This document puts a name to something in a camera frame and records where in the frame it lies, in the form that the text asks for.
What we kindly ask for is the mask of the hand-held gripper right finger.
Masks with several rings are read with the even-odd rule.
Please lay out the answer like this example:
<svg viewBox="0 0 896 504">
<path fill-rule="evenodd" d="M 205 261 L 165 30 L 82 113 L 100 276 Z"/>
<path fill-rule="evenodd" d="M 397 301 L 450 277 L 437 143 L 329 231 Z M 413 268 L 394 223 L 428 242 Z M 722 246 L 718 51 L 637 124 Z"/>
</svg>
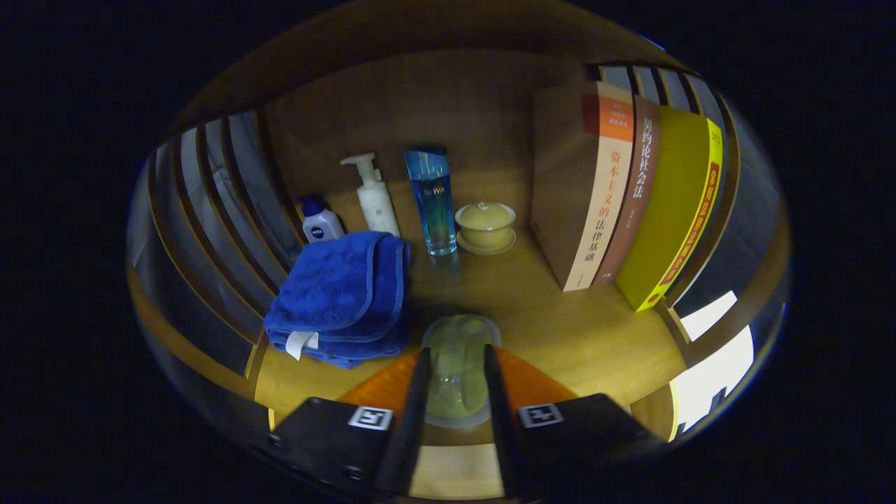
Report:
<svg viewBox="0 0 896 504">
<path fill-rule="evenodd" d="M 665 449 L 665 440 L 609 395 L 561 400 L 546 379 L 519 381 L 526 364 L 484 347 L 493 440 L 511 500 L 612 500 Z"/>
</svg>

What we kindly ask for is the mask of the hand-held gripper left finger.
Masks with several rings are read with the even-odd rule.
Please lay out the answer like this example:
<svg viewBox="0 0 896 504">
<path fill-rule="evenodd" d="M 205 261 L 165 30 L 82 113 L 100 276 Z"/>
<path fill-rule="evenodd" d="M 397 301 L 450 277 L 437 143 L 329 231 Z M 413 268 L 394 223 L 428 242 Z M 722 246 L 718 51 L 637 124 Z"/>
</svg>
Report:
<svg viewBox="0 0 896 504">
<path fill-rule="evenodd" d="M 269 434 L 269 462 L 334 500 L 395 500 L 409 492 L 432 377 L 417 352 L 401 411 L 308 398 Z"/>
</svg>

